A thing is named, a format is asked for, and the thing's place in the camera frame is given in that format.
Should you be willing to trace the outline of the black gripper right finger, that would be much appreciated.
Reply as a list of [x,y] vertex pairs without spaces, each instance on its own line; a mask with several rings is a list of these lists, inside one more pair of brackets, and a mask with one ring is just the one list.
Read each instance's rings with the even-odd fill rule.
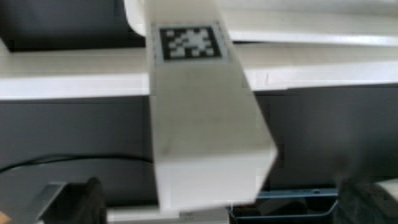
[[398,224],[398,178],[342,184],[335,224]]

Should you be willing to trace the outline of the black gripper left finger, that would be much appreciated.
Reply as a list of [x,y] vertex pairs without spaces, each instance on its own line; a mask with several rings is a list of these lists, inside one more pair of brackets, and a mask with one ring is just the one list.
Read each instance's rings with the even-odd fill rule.
[[27,206],[24,224],[107,224],[107,203],[100,179],[54,182]]

